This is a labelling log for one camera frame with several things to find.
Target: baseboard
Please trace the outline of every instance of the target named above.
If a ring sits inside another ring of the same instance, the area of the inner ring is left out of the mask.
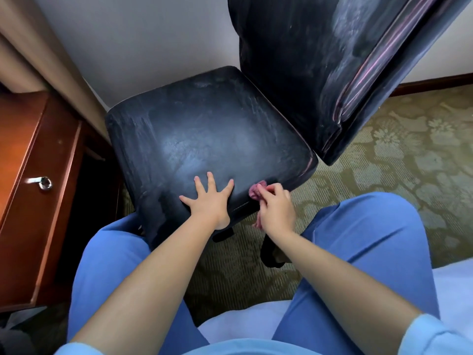
[[[450,89],[452,87],[473,84],[473,73],[426,79],[424,81],[401,83],[390,97],[410,95],[411,93]]]

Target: black chair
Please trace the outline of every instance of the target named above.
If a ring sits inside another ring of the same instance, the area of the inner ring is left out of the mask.
[[[235,180],[232,227],[261,180],[289,190],[333,164],[470,0],[228,0],[240,68],[113,107],[106,123],[150,248],[190,215],[193,177]]]

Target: metal handle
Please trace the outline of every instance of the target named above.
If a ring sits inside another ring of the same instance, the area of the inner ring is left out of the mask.
[[[52,182],[49,177],[36,177],[36,178],[28,178],[26,180],[27,183],[38,183],[39,188],[42,191],[49,191],[52,188]]]

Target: blue pants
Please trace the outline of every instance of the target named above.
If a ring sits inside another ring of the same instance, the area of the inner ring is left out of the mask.
[[[72,289],[68,340],[150,253],[142,238],[128,233],[137,227],[136,216],[129,215],[101,229],[87,245]],[[302,236],[439,317],[425,230],[403,198],[370,193],[323,208]],[[323,355],[362,354],[305,279],[273,339]],[[159,354],[180,355],[205,345],[183,301]]]

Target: pink cloth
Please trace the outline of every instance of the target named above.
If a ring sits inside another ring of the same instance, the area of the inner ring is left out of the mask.
[[[253,184],[250,187],[250,190],[248,191],[248,195],[250,196],[251,199],[254,199],[254,200],[259,202],[263,198],[261,197],[261,193],[258,190],[258,184],[261,184],[264,188],[267,188],[267,186],[268,186],[266,181],[261,181],[261,182],[258,182],[256,184]],[[255,228],[258,228],[258,229],[263,229],[263,226],[261,225],[261,215],[260,215],[259,211],[258,211],[258,214],[256,215],[256,223],[253,224],[253,226]]]

